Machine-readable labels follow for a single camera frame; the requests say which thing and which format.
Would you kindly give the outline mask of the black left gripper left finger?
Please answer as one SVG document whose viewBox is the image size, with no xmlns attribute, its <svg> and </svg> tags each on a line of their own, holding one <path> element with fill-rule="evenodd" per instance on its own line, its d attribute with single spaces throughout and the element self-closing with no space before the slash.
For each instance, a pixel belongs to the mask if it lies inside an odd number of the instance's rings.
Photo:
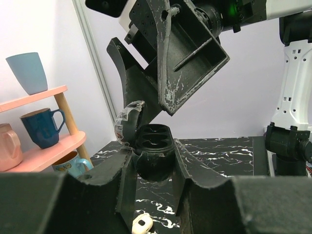
<svg viewBox="0 0 312 234">
<path fill-rule="evenodd" d="M 79 177 L 68 173 L 2 173 L 3 234 L 129 234 L 136 172 L 120 150 Z"/>
</svg>

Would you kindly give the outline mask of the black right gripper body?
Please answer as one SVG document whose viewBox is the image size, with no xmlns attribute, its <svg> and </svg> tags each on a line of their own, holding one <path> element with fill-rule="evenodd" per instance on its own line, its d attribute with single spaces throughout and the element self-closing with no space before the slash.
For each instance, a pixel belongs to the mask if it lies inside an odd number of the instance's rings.
<svg viewBox="0 0 312 234">
<path fill-rule="evenodd" d="M 241 27 L 267 20 L 265 0 L 136 0 L 129 11 L 125 41 L 145 59 L 154 58 L 157 48 L 156 22 L 171 20 L 172 29 L 181 29 L 193 41 L 209 29 L 214 38 L 224 31 L 237 33 Z"/>
</svg>

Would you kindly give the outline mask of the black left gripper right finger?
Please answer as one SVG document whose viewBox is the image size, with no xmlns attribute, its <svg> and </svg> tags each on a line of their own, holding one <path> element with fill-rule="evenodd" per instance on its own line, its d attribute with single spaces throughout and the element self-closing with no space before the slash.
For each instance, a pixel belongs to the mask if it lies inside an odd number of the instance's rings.
<svg viewBox="0 0 312 234">
<path fill-rule="evenodd" d="M 312 180 L 304 176 L 225 177 L 175 140 L 175 214 L 183 234 L 309 234 Z"/>
</svg>

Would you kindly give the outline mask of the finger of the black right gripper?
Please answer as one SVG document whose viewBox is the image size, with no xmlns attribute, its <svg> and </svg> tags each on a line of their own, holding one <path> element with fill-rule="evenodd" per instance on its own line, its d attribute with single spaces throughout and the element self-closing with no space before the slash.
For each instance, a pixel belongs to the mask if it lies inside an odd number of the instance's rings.
<svg viewBox="0 0 312 234">
<path fill-rule="evenodd" d="M 118 39 L 113 38 L 107 46 L 107 52 L 117 68 L 123 92 L 123 105 L 133 101 L 145 102 L 142 124 L 151 123 L 164 107 L 160 102 L 158 85 L 157 46 L 147 40 L 138 43 L 138 52 L 147 57 L 148 65 L 143 68 L 131 52 Z"/>
<path fill-rule="evenodd" d="M 229 60 L 209 29 L 193 41 L 171 20 L 156 22 L 160 102 L 169 115 L 178 109 Z"/>
</svg>

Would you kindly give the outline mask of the black earbud charging case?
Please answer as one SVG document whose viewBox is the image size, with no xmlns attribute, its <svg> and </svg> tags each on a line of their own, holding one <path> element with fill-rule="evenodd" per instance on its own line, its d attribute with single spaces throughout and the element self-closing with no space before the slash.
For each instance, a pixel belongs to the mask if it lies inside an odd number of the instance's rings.
<svg viewBox="0 0 312 234">
<path fill-rule="evenodd" d="M 163 124 L 143 124 L 145 101 L 128 104 L 116 117 L 118 142 L 132 151 L 134 167 L 144 180 L 161 183 L 172 174 L 175 144 L 171 130 Z"/>
</svg>

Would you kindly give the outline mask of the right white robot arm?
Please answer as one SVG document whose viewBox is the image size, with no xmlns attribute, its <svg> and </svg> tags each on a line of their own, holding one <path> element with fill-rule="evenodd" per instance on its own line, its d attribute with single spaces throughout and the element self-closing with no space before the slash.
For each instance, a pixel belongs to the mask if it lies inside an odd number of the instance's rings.
<svg viewBox="0 0 312 234">
<path fill-rule="evenodd" d="M 281 93 L 265 135 L 276 176 L 303 176 L 312 160 L 308 103 L 312 91 L 312 3 L 309 0 L 137 0 L 127 11 L 126 42 L 148 61 L 141 68 L 117 39 L 107 52 L 122 82 L 124 105 L 142 101 L 151 122 L 174 115 L 228 61 L 219 36 L 279 19 L 285 68 Z"/>
</svg>

